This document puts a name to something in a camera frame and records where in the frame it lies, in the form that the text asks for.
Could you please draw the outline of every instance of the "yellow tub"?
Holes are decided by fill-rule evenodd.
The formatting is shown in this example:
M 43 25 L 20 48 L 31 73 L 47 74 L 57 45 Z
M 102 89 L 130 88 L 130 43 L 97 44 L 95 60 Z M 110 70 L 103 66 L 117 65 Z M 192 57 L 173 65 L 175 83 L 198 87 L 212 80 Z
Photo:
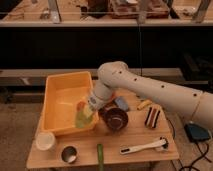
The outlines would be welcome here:
M 58 74 L 47 77 L 42 117 L 42 131 L 57 135 L 71 134 L 93 129 L 98 122 L 98 112 L 84 128 L 75 127 L 76 105 L 87 103 L 93 88 L 90 72 Z

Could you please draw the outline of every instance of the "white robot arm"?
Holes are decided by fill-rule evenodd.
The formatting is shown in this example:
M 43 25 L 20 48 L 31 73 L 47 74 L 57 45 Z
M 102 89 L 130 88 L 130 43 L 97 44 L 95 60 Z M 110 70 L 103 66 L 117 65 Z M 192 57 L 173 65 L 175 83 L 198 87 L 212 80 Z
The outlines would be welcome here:
M 88 102 L 93 109 L 104 107 L 116 88 L 125 88 L 153 100 L 170 111 L 213 131 L 213 94 L 163 81 L 141 77 L 128 71 L 124 62 L 105 63 L 98 69 L 99 80 Z

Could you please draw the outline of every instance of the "wooden tabletop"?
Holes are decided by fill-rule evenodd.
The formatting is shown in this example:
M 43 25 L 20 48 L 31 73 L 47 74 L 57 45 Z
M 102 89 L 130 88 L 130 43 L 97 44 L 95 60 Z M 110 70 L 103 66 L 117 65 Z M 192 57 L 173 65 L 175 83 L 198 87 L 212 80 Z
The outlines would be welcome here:
M 201 0 L 174 0 L 173 9 L 178 14 L 181 20 L 191 20 L 192 16 L 187 16 L 183 14 L 183 8 L 194 7 L 198 9 Z M 213 1 L 210 2 L 209 8 L 206 12 L 205 20 L 213 19 Z
M 37 0 L 33 4 L 31 0 L 22 0 L 11 12 L 4 17 L 4 21 L 51 21 L 51 19 L 40 19 L 41 14 L 46 8 L 49 8 L 48 0 Z M 181 20 L 191 20 L 191 16 L 183 14 L 180 7 L 192 6 L 198 8 L 201 0 L 174 0 L 173 9 L 179 15 Z M 91 18 L 82 18 L 81 10 L 78 6 L 88 6 L 87 0 L 58 0 L 59 12 L 62 21 L 80 21 L 91 20 Z M 106 15 L 99 20 L 112 19 L 110 15 Z M 210 3 L 206 13 L 206 20 L 213 19 L 213 2 Z
M 103 120 L 100 119 L 99 123 L 91 131 L 58 136 L 56 148 L 48 152 L 39 151 L 35 146 L 35 140 L 33 140 L 28 156 L 27 168 L 58 168 L 97 165 L 97 144 L 99 143 L 103 144 L 105 165 L 178 159 L 179 154 L 164 112 L 161 111 L 157 128 L 154 130 L 148 129 L 144 126 L 148 107 L 142 111 L 137 111 L 136 108 L 138 104 L 140 104 L 140 100 L 130 91 L 119 89 L 116 92 L 116 95 L 123 96 L 130 107 L 127 127 L 119 132 L 113 133 L 106 127 Z M 35 137 L 39 132 L 40 122 Z M 149 149 L 129 155 L 119 154 L 119 149 L 121 147 L 150 143 L 159 137 L 165 137 L 168 139 L 169 147 L 167 151 L 157 152 L 154 149 Z M 66 164 L 61 160 L 61 152 L 66 146 L 74 146 L 78 152 L 76 162 L 71 165 Z

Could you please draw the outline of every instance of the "white cup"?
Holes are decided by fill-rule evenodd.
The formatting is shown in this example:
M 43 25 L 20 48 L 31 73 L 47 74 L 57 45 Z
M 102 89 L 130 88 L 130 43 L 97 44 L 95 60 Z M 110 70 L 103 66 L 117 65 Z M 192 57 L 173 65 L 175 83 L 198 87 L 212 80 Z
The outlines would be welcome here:
M 36 137 L 36 147 L 41 151 L 54 149 L 56 138 L 52 132 L 41 132 Z

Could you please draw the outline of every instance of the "green handle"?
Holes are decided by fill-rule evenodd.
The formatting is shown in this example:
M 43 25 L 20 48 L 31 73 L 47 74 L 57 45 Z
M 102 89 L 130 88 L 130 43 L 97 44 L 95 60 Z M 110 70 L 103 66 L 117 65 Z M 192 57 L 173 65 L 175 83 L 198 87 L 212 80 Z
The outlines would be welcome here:
M 104 154 L 102 144 L 97 145 L 97 152 L 98 152 L 99 171 L 104 171 Z

